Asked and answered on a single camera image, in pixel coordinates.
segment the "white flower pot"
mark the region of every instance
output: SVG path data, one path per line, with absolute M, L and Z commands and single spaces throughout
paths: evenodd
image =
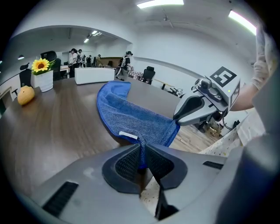
M 42 92 L 47 92 L 53 88 L 53 71 L 36 75 L 35 78 Z

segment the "white towel label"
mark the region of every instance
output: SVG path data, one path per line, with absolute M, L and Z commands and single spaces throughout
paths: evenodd
M 136 135 L 132 135 L 132 134 L 129 134 L 129 133 L 126 133 L 126 132 L 123 132 L 123 131 L 120 131 L 119 135 L 125 135 L 125 136 L 128 136 L 128 137 L 134 138 L 134 139 L 138 138 Z

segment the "white wall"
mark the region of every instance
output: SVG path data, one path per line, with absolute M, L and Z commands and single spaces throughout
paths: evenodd
M 171 63 L 202 76 L 221 66 L 248 82 L 253 68 L 222 42 L 202 33 L 182 29 L 152 29 L 140 32 L 136 57 Z
M 135 71 L 141 72 L 144 72 L 144 69 L 146 69 L 147 66 L 154 67 L 155 75 L 153 77 L 152 85 L 158 88 L 162 88 L 163 85 L 161 82 L 157 81 L 160 80 L 171 86 L 174 86 L 176 89 L 182 88 L 184 93 L 188 93 L 197 80 L 197 78 L 187 75 L 186 73 L 183 73 L 181 71 L 177 71 L 174 68 L 159 65 L 153 60 L 139 60 L 134 58 L 132 66 L 134 66 Z M 166 85 L 164 90 L 170 91 L 170 86 Z
M 101 57 L 122 57 L 125 55 L 131 43 L 123 39 L 104 41 L 96 45 L 96 52 Z
M 13 36 L 34 28 L 65 25 L 97 29 L 132 42 L 136 34 L 134 26 L 129 22 L 110 2 L 45 0 L 25 17 Z

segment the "black office chair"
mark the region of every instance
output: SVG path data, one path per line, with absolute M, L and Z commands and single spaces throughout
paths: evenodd
M 19 80 L 21 82 L 21 87 L 22 86 L 31 86 L 31 70 L 28 69 L 29 62 L 26 65 L 22 65 L 20 67 L 21 72 L 19 73 Z M 18 95 L 18 89 L 15 89 L 12 91 L 12 93 L 15 93 Z
M 153 67 L 148 66 L 147 69 L 144 70 L 144 74 L 143 74 L 143 82 L 148 82 L 148 84 L 151 85 L 152 83 L 152 79 L 155 75 L 155 71 Z
M 48 61 L 53 61 L 57 58 L 55 51 L 47 51 L 44 53 L 41 53 L 42 59 L 47 59 Z
M 113 67 L 113 61 L 108 61 L 108 66 Z
M 59 58 L 56 58 L 55 63 L 51 68 L 51 70 L 53 70 L 53 81 L 61 80 L 60 64 L 61 64 L 61 60 Z

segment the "white sleeve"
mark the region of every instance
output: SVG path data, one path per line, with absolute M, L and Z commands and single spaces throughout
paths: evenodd
M 265 45 L 264 31 L 261 27 L 258 27 L 256 34 L 257 60 L 254 64 L 254 77 L 251 80 L 251 83 L 253 83 L 257 89 L 260 89 L 269 77 Z

